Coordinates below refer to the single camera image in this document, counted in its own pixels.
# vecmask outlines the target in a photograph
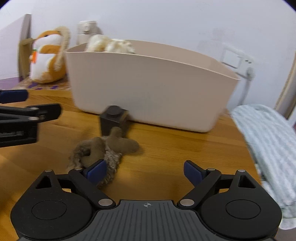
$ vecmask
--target wooden tabletop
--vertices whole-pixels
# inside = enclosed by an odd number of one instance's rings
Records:
[[[76,144],[100,135],[98,116],[79,111],[67,91],[30,91],[26,102],[8,105],[25,107],[57,102],[63,106],[63,113],[58,120],[40,124],[37,143],[0,149],[1,241],[17,239],[10,211],[37,176],[45,169],[65,173]],[[259,181],[244,139],[227,116],[221,116],[208,133],[134,123],[128,137],[137,140],[141,150],[122,158],[114,181],[103,190],[116,202],[119,199],[178,201],[193,187],[183,174],[186,160],[224,174],[245,169]]]

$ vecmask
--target white fluffy plush toy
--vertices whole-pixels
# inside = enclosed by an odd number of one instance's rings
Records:
[[[34,41],[30,56],[30,79],[38,83],[49,83],[66,74],[64,51],[68,48],[70,31],[58,27],[45,31]]]
[[[107,36],[100,34],[96,34],[89,39],[85,51],[130,54],[135,53],[131,42],[124,39],[110,39]]]

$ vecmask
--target light blue towel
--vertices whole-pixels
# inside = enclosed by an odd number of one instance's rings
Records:
[[[296,134],[275,110],[259,104],[236,107],[231,116],[262,175],[262,186],[282,210],[281,229],[296,227]]]

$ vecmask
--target beige plastic bin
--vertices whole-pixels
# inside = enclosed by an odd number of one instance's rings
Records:
[[[238,76],[206,55],[164,44],[131,40],[136,55],[66,52],[75,105],[100,114],[109,105],[140,122],[199,132],[211,130]]]

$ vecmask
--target stuffed animal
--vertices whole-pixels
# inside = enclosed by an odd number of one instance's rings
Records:
[[[33,43],[30,56],[30,79],[38,83],[49,83],[66,74],[64,51],[68,48],[70,31],[58,27],[40,34]]]
[[[124,39],[110,39],[105,35],[93,35],[85,48],[86,52],[130,53],[135,50],[131,42]]]
[[[134,153],[139,149],[135,140],[122,138],[122,130],[113,127],[107,137],[95,137],[80,142],[73,150],[67,167],[67,172],[76,167],[87,168],[100,159],[107,163],[107,175],[97,184],[98,188],[111,182],[119,165],[122,155]]]

